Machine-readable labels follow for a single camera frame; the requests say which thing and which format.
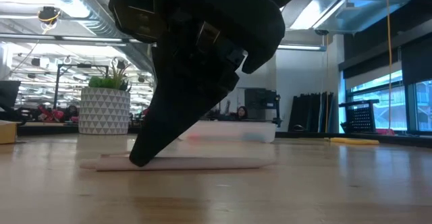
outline person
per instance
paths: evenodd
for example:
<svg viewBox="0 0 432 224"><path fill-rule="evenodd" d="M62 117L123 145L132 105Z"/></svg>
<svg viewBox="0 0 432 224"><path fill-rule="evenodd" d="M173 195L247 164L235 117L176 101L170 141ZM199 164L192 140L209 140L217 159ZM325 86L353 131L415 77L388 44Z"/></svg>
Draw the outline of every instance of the person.
<svg viewBox="0 0 432 224"><path fill-rule="evenodd" d="M241 106L237 109L236 120L242 121L248 119L248 109L245 106Z"/></svg>

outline wooden tabletop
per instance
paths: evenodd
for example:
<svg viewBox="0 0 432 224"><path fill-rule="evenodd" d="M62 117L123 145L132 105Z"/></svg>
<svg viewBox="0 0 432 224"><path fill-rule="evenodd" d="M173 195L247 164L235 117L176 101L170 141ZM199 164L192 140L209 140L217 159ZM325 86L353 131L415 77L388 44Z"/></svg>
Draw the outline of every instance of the wooden tabletop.
<svg viewBox="0 0 432 224"><path fill-rule="evenodd" d="M174 142L162 155L277 159L264 169L94 172L134 136L0 146L0 223L430 223L432 151L324 140Z"/></svg>

